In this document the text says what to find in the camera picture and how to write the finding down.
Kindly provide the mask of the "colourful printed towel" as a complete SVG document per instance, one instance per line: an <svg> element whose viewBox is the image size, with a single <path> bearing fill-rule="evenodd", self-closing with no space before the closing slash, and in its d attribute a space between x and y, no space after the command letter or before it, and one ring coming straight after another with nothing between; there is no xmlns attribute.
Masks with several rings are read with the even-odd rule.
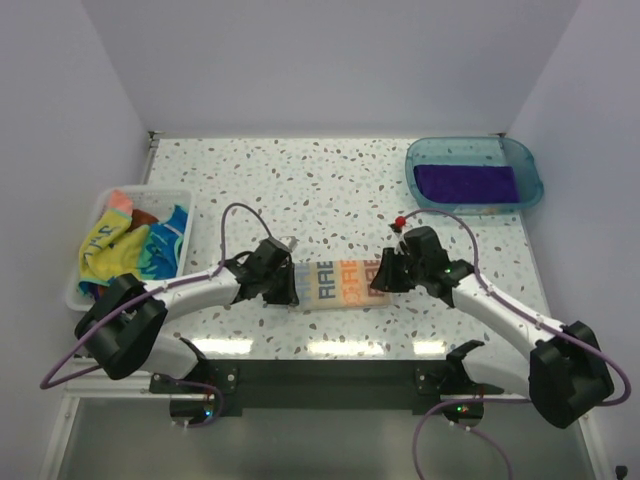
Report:
<svg viewBox="0 0 640 480"><path fill-rule="evenodd" d="M292 311L387 307L389 293L371 287L379 260L335 260L295 265L295 290L299 299Z"/></svg>

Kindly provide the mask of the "purple towel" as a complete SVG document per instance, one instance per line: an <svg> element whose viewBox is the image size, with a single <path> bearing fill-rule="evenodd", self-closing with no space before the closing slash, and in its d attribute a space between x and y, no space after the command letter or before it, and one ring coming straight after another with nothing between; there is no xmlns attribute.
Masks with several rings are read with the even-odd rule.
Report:
<svg viewBox="0 0 640 480"><path fill-rule="evenodd" d="M413 174L420 193L439 204L512 204L520 201L508 166L418 165Z"/></svg>

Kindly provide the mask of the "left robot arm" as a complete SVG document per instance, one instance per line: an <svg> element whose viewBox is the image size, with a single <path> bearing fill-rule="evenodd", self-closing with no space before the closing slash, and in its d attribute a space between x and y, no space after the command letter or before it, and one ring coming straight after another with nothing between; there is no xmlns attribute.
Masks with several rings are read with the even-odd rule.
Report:
<svg viewBox="0 0 640 480"><path fill-rule="evenodd" d="M163 325L257 296L268 305L298 305L292 260L297 243L291 236L268 237L220 268L169 281L144 283L122 275L85 313L74 334L112 380L145 371L172 377L185 392L197 392L208 379L204 353L191 340L163 334Z"/></svg>

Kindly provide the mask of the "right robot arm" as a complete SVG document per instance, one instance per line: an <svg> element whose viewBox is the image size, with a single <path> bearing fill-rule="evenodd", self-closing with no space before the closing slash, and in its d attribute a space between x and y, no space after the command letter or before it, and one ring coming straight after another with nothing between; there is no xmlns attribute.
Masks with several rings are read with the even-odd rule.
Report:
<svg viewBox="0 0 640 480"><path fill-rule="evenodd" d="M614 392L596 335L586 324L566 325L527 307L496 288L476 265L452 260L436 232L391 225L398 243L382 252L371 282L375 290L427 294L483 323L506 340L527 362L500 367L465 350L450 354L445 379L451 389L468 392L490 384L527 397L551 425L566 428Z"/></svg>

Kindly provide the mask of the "yellow green patterned towel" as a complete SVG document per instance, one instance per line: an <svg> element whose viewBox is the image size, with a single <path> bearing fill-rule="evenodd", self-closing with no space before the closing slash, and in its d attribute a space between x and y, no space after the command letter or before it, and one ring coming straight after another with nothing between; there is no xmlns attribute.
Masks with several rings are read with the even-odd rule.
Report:
<svg viewBox="0 0 640 480"><path fill-rule="evenodd" d="M97 286L107 287L117 277L132 274L140 280L139 259L149 227L130 231L133 208L110 207L92 227L78 253L78 288L90 295Z"/></svg>

